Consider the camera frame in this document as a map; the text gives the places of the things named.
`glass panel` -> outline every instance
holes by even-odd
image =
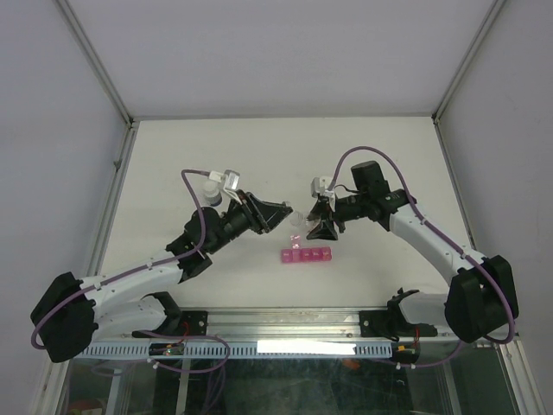
[[[448,355],[452,342],[422,343],[425,361]],[[216,360],[164,361],[208,368]],[[450,364],[400,369],[367,359],[229,360],[225,370],[181,375],[151,364],[110,361],[123,373],[103,377],[98,361],[74,361],[65,412],[86,415],[404,415],[516,414],[493,348],[466,346]]]

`row of pink cubes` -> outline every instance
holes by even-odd
[[[297,262],[323,262],[332,259],[330,246],[321,248],[298,248],[282,249],[280,259],[283,264],[294,264]]]

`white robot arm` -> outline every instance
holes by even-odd
[[[31,313],[36,348],[45,348],[53,362],[60,362],[73,358],[91,341],[113,335],[138,330],[184,334],[181,310],[165,290],[198,276],[212,264],[208,254],[245,231],[268,233],[292,212],[285,203],[260,201],[239,190],[236,172],[204,176],[224,183],[231,198],[226,212],[219,214],[212,207],[196,210],[181,236],[127,271],[81,279],[67,272],[57,277]]]
[[[413,246],[449,285],[448,294],[400,290],[388,302],[388,313],[375,313],[370,321],[381,335],[397,340],[415,326],[449,326],[464,342],[474,342],[518,317],[512,270],[505,259],[489,259],[455,243],[405,189],[390,190],[378,163],[353,166],[352,174],[357,190],[341,199],[334,195],[333,180],[314,179],[317,202],[309,219],[318,224],[308,239],[337,240],[335,227],[343,233],[346,222],[369,218]]]

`white wall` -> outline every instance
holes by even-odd
[[[492,0],[71,0],[135,116],[426,114]]]
[[[476,242],[515,272],[524,339],[553,412],[553,3],[509,2],[442,120]]]
[[[124,125],[51,1],[0,3],[0,412],[27,413],[29,315],[80,272]]]

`white tabletop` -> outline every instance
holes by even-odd
[[[147,258],[182,233],[195,210],[182,169],[237,170],[244,191],[308,212],[315,203],[309,191],[313,177],[331,176],[341,154],[356,145],[391,156],[429,216],[468,243],[430,118],[143,121],[102,272]],[[353,186],[349,168],[367,160],[379,161],[392,189],[399,188],[386,162],[366,151],[346,160],[338,182]],[[201,191],[204,179],[191,180]],[[347,223],[338,242],[310,241],[332,247],[327,263],[281,264],[280,250],[289,247],[294,233],[289,220],[269,234],[246,232],[212,255],[206,271],[170,292],[180,306],[190,307],[345,307],[385,305],[400,287],[447,290],[412,247],[369,220]]]

